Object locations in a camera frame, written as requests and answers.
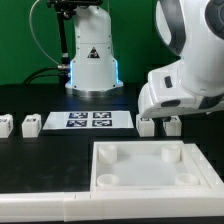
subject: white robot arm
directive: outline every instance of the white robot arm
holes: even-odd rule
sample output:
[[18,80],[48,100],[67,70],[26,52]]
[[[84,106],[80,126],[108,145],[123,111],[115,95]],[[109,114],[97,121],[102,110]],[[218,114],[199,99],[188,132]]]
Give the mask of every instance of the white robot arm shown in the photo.
[[[70,63],[68,94],[107,97],[121,92],[118,62],[112,55],[111,18],[99,5],[103,0],[48,0],[58,17],[62,63]],[[63,19],[74,16],[76,55],[70,62]]]
[[158,0],[156,26],[181,60],[152,71],[139,97],[144,118],[224,109],[224,0]]

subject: black table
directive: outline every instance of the black table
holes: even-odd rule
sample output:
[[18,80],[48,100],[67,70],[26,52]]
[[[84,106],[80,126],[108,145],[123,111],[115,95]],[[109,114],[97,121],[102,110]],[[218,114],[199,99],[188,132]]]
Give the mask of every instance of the black table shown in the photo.
[[[37,139],[23,139],[26,115],[59,111],[130,111],[135,125],[141,84],[126,84],[122,95],[87,100],[66,95],[58,85],[0,86],[0,114],[12,114],[14,130],[0,139],[0,193],[89,191],[95,141],[183,140],[196,143],[220,177],[224,178],[224,112],[181,116],[182,137],[166,137],[155,119],[153,138],[139,138],[136,129],[41,131]],[[223,217],[111,220],[85,223],[224,223]]]

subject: green wall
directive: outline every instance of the green wall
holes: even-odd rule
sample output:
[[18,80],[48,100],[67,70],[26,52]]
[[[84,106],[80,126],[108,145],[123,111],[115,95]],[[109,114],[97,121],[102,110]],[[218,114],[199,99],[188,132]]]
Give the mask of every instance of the green wall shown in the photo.
[[[32,72],[54,65],[38,49],[29,29],[29,11],[35,0],[3,1],[0,7],[0,84],[21,83]],[[120,79],[142,82],[148,71],[176,57],[163,45],[154,27],[155,0],[110,0],[115,58]],[[102,7],[108,9],[108,0]],[[46,51],[60,62],[60,44],[54,9],[42,0],[34,12],[35,33]],[[74,30],[66,21],[73,57]],[[56,78],[41,82],[56,82]]]

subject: white paper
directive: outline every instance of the white paper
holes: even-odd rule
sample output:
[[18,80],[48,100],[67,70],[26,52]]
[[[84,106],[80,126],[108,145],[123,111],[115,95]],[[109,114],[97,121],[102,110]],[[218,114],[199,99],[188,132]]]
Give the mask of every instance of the white paper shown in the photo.
[[51,112],[43,130],[134,128],[129,111]]

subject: small white block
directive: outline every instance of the small white block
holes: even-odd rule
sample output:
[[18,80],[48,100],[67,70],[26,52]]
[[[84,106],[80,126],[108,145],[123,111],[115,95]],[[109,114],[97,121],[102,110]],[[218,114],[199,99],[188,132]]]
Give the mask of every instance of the small white block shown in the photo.
[[119,184],[119,177],[112,174],[104,174],[97,178],[97,185],[99,187],[111,187]]
[[170,121],[163,121],[167,136],[181,136],[182,123],[178,116],[172,116]]
[[180,161],[181,150],[178,145],[162,147],[162,160],[167,163],[177,163]]
[[140,137],[155,136],[155,123],[152,119],[141,118],[138,114],[136,116],[136,127]]
[[117,162],[117,146],[102,145],[99,146],[99,161],[104,164],[113,164]]
[[198,177],[190,174],[190,173],[181,173],[175,177],[175,184],[176,185],[187,185],[193,186],[199,184]]
[[10,114],[0,116],[0,138],[8,138],[13,129],[13,117]]
[[22,123],[23,138],[37,138],[41,130],[41,115],[26,116]]

